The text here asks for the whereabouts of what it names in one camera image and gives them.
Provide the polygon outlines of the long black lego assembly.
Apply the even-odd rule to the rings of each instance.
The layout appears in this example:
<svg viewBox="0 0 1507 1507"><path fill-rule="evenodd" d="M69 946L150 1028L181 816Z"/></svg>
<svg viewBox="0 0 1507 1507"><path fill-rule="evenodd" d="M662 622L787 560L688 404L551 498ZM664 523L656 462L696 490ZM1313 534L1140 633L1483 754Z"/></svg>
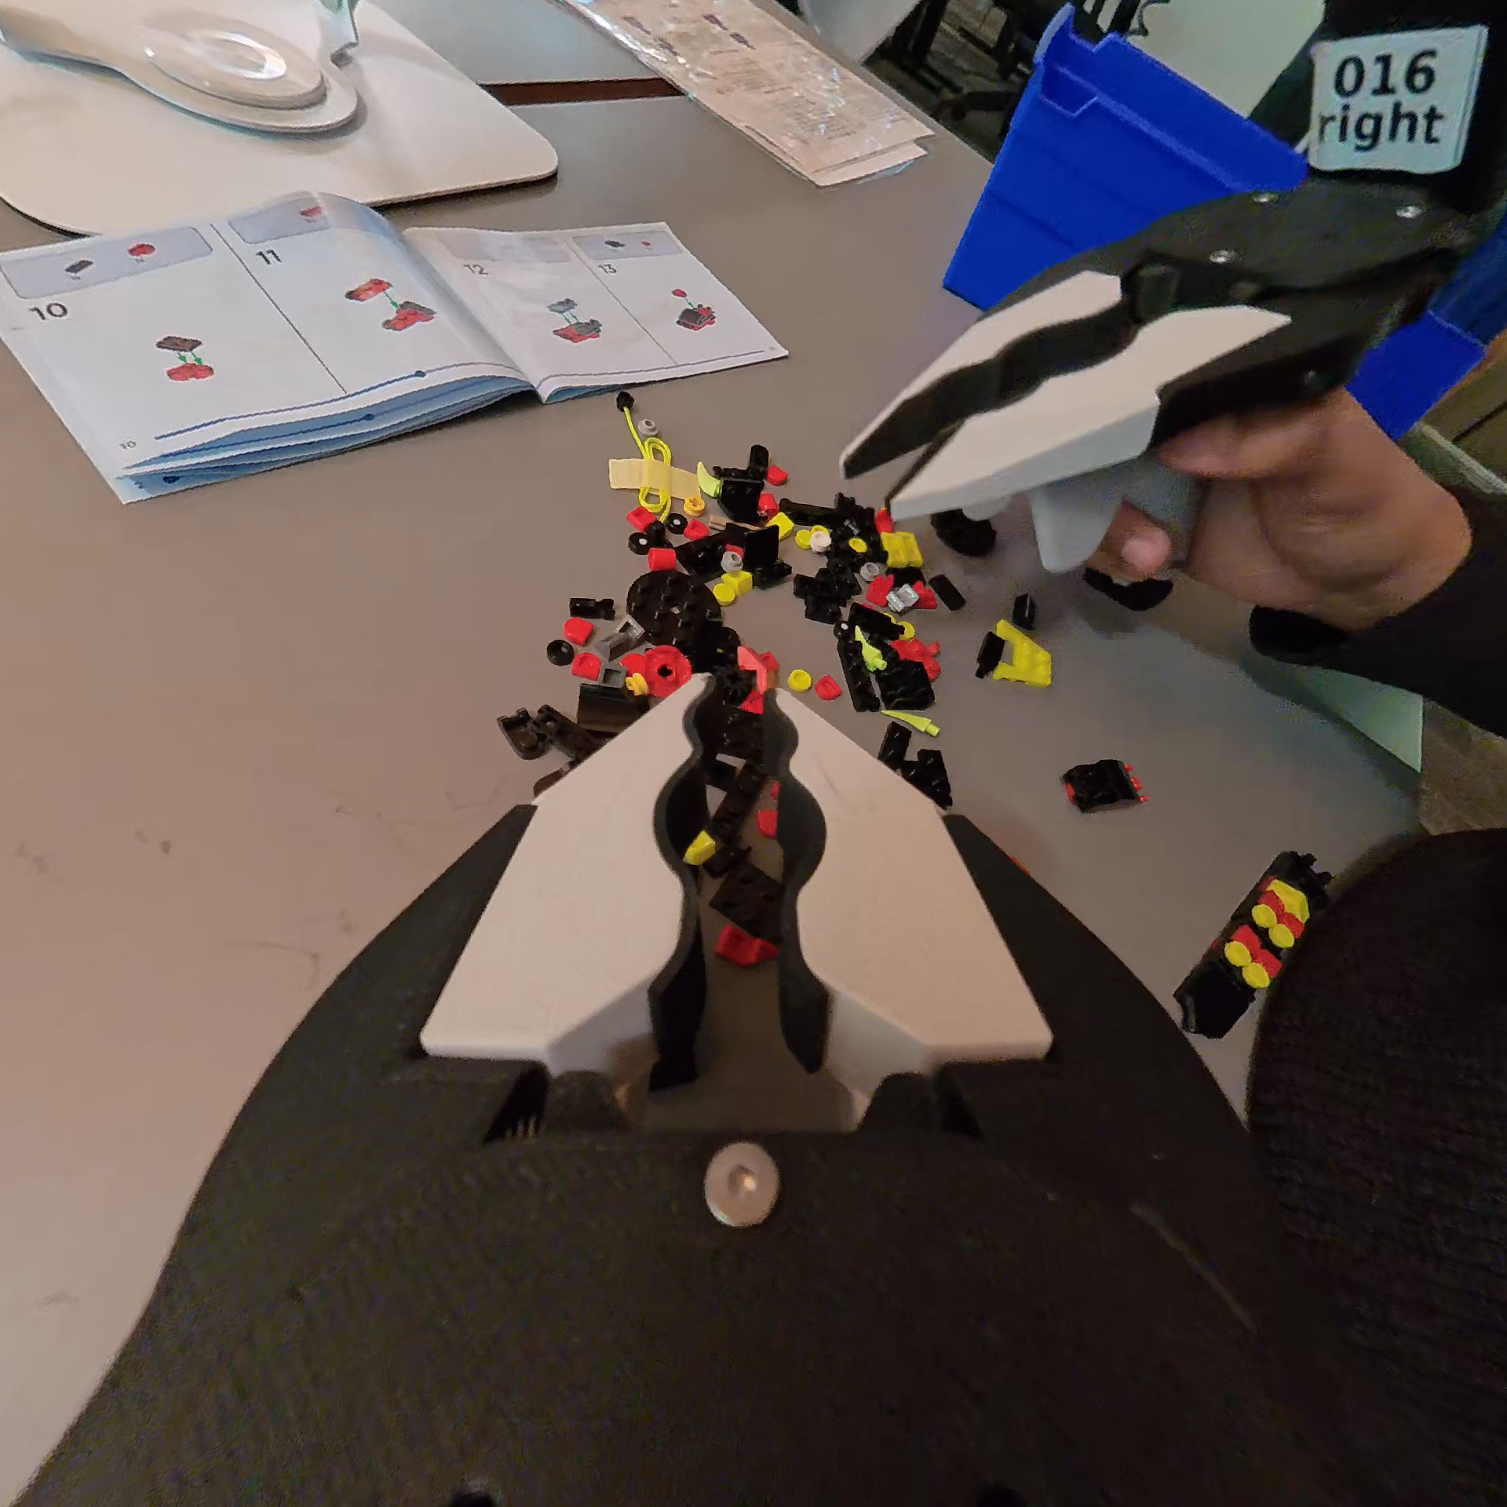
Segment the long black lego assembly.
<svg viewBox="0 0 1507 1507"><path fill-rule="evenodd" d="M1280 851L1268 862L1174 992L1185 1032L1224 1038L1270 992L1313 915L1328 910L1328 885L1313 853Z"/></svg>

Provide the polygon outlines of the black office chair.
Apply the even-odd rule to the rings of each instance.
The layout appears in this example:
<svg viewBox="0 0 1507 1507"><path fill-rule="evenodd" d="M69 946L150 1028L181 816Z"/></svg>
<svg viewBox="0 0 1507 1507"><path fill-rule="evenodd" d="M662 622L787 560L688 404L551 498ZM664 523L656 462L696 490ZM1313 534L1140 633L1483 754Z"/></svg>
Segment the black office chair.
<svg viewBox="0 0 1507 1507"><path fill-rule="evenodd" d="M952 8L955 2L915 2L890 38L875 46L870 63L883 63L927 90L932 103L925 114L937 123L951 127L980 114L1007 121L1033 71L1035 46L1060 12L1060 2L984 2L984 12L996 16L992 38L966 31L960 21L952 25L992 65L995 83L984 87L963 87L932 63L932 46Z"/></svg>

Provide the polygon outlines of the lego instruction booklet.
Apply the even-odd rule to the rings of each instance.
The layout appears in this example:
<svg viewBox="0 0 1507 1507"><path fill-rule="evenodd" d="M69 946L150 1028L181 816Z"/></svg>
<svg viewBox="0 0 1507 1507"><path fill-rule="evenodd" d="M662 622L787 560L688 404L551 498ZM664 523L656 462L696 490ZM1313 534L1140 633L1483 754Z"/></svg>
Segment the lego instruction booklet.
<svg viewBox="0 0 1507 1507"><path fill-rule="evenodd" d="M317 194L4 250L3 344L120 505L787 355L662 221L396 228Z"/></svg>

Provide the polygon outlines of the clear plastic bag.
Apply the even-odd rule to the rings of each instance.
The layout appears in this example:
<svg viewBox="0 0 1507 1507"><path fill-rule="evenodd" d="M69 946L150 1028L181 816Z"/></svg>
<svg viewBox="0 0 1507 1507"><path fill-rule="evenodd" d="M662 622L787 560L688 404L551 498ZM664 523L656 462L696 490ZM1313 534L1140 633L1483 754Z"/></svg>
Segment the clear plastic bag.
<svg viewBox="0 0 1507 1507"><path fill-rule="evenodd" d="M565 8L817 188L925 155L932 127L920 115L757 2Z"/></svg>

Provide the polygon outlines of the pile of lego pieces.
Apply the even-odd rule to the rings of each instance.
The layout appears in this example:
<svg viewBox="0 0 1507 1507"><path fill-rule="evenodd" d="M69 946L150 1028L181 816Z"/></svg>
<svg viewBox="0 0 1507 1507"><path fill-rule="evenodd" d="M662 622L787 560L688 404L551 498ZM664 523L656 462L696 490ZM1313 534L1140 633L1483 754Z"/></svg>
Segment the pile of lego pieces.
<svg viewBox="0 0 1507 1507"><path fill-rule="evenodd" d="M535 794L562 783L593 751L682 689L712 680L700 771L719 794L704 831L685 851L696 875L712 878L710 910L724 918L712 954L757 966L780 954L783 881L765 873L746 831L776 837L776 783L762 754L765 694L785 689L820 703L878 713L878 764L937 807L952 804L951 773L932 720L940 641L925 638L916 612L963 605L948 576L925 571L915 531L890 510L838 494L802 505L780 494L785 470L755 444L740 468L671 468L662 440L641 462L611 462L611 484L635 490L627 550L644 567L626 604L569 599L547 662L575 677L575 710L536 706L499 717L522 760L560 757ZM809 622L832 632L838 672L783 669L755 649L730 612L752 592L787 588Z"/></svg>

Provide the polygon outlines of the person's right hand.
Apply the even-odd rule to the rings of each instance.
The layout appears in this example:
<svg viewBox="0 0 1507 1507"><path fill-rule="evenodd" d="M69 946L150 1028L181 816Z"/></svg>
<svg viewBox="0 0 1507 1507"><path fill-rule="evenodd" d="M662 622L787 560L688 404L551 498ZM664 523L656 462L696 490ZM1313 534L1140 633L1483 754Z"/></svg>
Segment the person's right hand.
<svg viewBox="0 0 1507 1507"><path fill-rule="evenodd" d="M1203 481L1190 542L1120 505L1087 560L1098 574L1181 567L1252 610L1364 632L1436 592L1471 548L1459 501L1346 389L1197 425L1160 462Z"/></svg>

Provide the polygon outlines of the yellow lego wedge plate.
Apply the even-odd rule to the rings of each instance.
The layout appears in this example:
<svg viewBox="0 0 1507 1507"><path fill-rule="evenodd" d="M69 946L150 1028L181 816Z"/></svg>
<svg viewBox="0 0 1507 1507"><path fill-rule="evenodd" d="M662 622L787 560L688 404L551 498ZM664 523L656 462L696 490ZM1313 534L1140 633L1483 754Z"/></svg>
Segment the yellow lego wedge plate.
<svg viewBox="0 0 1507 1507"><path fill-rule="evenodd" d="M1051 655L1011 619L996 619L978 645L971 672L978 680L1007 680L1029 689L1049 689Z"/></svg>

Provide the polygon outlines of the white lamp base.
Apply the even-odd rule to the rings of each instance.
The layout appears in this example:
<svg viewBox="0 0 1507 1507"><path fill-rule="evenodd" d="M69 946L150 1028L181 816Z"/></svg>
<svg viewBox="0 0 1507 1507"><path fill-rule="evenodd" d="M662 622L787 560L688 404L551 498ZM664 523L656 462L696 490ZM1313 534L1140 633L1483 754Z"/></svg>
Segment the white lamp base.
<svg viewBox="0 0 1507 1507"><path fill-rule="evenodd" d="M291 194L383 206L539 181L555 151L513 110L423 46L379 6L357 2L342 54L323 2L3 2L3 200L73 233L217 217ZM148 65L150 31L265 35L327 65L323 133L265 133L204 119L115 63Z"/></svg>

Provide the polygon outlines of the blue plastic bin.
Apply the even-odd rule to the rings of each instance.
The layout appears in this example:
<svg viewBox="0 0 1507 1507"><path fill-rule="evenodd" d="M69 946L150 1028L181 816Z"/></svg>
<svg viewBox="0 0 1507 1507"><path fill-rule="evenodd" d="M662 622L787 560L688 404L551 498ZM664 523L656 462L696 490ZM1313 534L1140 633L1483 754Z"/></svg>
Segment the blue plastic bin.
<svg viewBox="0 0 1507 1507"><path fill-rule="evenodd" d="M1505 216L1505 2L1060 2L951 258L978 308L1202 203L1316 286L1415 264L1349 389L1393 437L1483 359L1456 267Z"/></svg>

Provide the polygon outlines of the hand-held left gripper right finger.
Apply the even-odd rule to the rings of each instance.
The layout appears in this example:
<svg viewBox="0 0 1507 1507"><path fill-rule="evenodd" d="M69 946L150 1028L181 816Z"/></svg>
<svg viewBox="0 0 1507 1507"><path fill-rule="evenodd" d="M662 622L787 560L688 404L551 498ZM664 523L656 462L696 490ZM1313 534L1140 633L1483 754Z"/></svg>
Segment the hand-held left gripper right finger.
<svg viewBox="0 0 1507 1507"><path fill-rule="evenodd" d="M768 1125L856 1125L882 1082L1039 1064L1051 1031L943 809L787 692L762 713L783 856L776 1023L813 1089Z"/></svg>

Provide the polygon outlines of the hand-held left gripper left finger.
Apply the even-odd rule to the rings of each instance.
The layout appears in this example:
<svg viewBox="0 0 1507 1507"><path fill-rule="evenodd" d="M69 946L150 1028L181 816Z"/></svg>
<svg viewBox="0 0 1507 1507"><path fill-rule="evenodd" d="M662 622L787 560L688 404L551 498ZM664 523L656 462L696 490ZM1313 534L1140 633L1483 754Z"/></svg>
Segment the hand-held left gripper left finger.
<svg viewBox="0 0 1507 1507"><path fill-rule="evenodd" d="M448 972L422 1050L532 1060L650 1089L696 1078L701 672L522 809L504 873Z"/></svg>

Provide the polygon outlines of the person's black sweater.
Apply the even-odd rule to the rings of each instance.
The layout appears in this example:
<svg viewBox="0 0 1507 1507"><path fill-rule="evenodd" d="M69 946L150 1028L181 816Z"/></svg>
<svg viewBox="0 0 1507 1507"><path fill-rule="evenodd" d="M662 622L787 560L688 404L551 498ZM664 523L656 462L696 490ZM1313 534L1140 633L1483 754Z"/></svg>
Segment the person's black sweater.
<svg viewBox="0 0 1507 1507"><path fill-rule="evenodd" d="M1505 1504L1505 831L1392 853L1257 1032L1250 1137L1429 1504Z"/></svg>

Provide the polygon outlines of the person's right forearm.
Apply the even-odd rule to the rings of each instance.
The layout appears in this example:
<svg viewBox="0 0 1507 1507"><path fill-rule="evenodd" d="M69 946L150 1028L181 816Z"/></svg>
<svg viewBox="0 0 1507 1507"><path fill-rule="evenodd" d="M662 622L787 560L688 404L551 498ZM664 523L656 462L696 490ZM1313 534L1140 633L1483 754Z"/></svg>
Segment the person's right forearm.
<svg viewBox="0 0 1507 1507"><path fill-rule="evenodd" d="M1505 736L1505 497L1456 490L1471 548L1419 604L1364 632L1297 612L1250 612L1257 654L1421 694L1469 724Z"/></svg>

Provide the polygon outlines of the clear round magnifier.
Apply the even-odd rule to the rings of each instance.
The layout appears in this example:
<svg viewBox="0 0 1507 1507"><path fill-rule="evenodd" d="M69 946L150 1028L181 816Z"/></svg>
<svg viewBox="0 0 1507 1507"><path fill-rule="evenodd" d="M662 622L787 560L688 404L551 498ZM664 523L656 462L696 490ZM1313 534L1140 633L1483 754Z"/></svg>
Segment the clear round magnifier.
<svg viewBox="0 0 1507 1507"><path fill-rule="evenodd" d="M320 46L219 12L171 6L113 21L66 21L3 2L20 54L115 74L190 115L261 134L324 134L361 114L342 61L357 46L349 2L317 2Z"/></svg>

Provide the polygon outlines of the small black red lego assembly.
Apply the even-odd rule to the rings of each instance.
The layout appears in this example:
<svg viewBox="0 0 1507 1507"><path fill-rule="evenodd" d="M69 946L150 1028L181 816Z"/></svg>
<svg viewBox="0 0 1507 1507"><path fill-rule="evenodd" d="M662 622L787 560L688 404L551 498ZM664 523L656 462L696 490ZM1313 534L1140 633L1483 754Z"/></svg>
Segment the small black red lego assembly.
<svg viewBox="0 0 1507 1507"><path fill-rule="evenodd" d="M1142 784L1124 760L1076 764L1060 778L1065 798L1080 812L1105 812L1146 801Z"/></svg>

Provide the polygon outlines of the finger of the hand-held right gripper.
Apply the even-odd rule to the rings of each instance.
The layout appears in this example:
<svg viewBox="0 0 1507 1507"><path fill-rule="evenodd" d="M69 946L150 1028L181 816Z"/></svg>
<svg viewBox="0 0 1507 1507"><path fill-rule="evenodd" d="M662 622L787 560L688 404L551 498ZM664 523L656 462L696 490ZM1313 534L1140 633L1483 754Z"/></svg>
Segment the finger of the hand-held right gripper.
<svg viewBox="0 0 1507 1507"><path fill-rule="evenodd" d="M1137 305L1112 273L1068 273L1007 297L969 326L842 451L845 480L883 462L934 454L969 419L995 414L1044 385L1120 353L1137 330Z"/></svg>
<svg viewBox="0 0 1507 1507"><path fill-rule="evenodd" d="M1171 311L1101 363L966 419L886 506L908 520L1003 505L1035 484L1128 462L1152 447L1160 389L1287 326L1288 315L1252 305Z"/></svg>

